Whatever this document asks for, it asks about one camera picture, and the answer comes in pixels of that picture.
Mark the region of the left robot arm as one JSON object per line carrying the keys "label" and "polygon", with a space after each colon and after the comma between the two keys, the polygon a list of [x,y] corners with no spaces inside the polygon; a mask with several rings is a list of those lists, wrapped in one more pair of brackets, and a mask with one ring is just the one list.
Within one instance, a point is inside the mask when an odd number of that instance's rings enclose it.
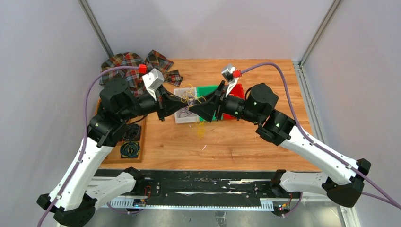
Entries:
{"label": "left robot arm", "polygon": [[85,128],[81,146],[65,176],[53,191],[40,195],[37,200],[46,213],[53,213],[54,219],[64,226],[84,226],[100,207],[121,194],[131,192],[142,195],[144,176],[133,167],[94,189],[89,189],[88,184],[127,132],[129,119],[157,113],[163,121],[186,107],[186,103],[163,86],[156,89],[155,96],[147,93],[136,97],[122,78],[106,83],[100,92],[100,99],[103,108]]}

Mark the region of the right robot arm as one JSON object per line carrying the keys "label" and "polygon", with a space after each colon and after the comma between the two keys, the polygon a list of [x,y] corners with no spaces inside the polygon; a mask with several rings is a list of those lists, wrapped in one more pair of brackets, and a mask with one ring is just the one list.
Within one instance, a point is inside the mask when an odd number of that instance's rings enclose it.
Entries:
{"label": "right robot arm", "polygon": [[290,192],[326,195],[344,207],[353,207],[360,198],[364,179],[371,167],[366,159],[352,159],[318,141],[295,120],[275,109],[278,96],[264,83],[254,85],[246,98],[229,95],[221,83],[216,90],[196,101],[190,111],[205,121],[228,114],[257,126],[256,133],[266,142],[291,150],[319,168],[316,173],[276,171],[270,191],[276,197]]}

